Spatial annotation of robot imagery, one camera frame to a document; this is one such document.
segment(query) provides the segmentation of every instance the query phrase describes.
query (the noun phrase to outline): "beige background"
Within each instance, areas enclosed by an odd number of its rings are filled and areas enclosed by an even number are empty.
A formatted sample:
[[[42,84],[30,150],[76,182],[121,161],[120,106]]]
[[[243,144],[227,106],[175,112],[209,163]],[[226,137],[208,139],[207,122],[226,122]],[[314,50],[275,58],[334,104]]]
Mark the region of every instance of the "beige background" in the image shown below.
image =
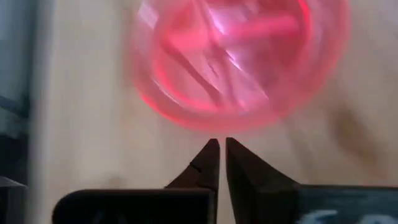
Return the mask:
[[[303,183],[398,185],[398,2],[349,2],[352,37],[326,87],[285,121],[235,137]],[[50,223],[57,200],[74,190],[162,187],[214,137],[172,124],[126,89],[127,5],[55,0],[42,9],[29,221]],[[222,224],[233,223],[224,172],[222,161]]]

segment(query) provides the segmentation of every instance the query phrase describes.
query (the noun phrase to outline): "red transparent disc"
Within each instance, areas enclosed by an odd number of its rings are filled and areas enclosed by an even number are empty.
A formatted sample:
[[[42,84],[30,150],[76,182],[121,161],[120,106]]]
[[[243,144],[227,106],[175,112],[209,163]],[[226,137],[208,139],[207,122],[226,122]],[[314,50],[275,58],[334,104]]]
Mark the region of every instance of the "red transparent disc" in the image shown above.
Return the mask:
[[[346,37],[343,0],[148,0],[129,35],[142,98],[184,126],[264,126],[311,97]]]

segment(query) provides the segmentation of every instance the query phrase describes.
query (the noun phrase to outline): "wooden surface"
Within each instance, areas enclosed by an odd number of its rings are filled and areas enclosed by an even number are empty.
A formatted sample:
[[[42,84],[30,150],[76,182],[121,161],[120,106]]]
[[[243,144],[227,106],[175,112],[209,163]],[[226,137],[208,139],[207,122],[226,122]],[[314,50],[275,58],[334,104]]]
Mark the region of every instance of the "wooden surface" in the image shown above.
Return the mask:
[[[210,137],[155,114],[123,80],[126,3],[54,1],[34,126],[31,214],[85,188],[158,188]],[[302,183],[398,185],[398,4],[350,0],[351,40],[334,77],[300,111],[235,137]],[[219,223],[233,223],[224,160]]]

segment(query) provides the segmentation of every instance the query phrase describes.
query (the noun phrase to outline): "wooden table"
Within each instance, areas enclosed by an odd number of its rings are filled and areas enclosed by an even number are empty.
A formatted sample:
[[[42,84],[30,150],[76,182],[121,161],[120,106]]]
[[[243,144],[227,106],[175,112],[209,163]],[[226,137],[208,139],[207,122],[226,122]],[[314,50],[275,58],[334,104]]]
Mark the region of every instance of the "wooden table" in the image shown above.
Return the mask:
[[[224,141],[172,124],[126,88],[128,2],[56,0],[42,13],[49,30],[31,157],[34,223],[50,223],[74,190],[162,187],[208,138]],[[351,40],[326,87],[283,122],[235,137],[302,183],[397,185],[398,4],[349,2]],[[219,223],[233,223],[224,160],[219,205]]]

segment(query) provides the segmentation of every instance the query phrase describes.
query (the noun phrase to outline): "pink spinning disc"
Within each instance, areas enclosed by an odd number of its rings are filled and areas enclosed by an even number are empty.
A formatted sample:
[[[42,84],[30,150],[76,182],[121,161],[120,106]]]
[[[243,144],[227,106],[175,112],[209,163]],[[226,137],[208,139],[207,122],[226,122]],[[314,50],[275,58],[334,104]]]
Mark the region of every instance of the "pink spinning disc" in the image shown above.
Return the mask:
[[[148,0],[129,36],[142,98],[184,126],[275,121],[319,89],[348,26],[344,0]]]

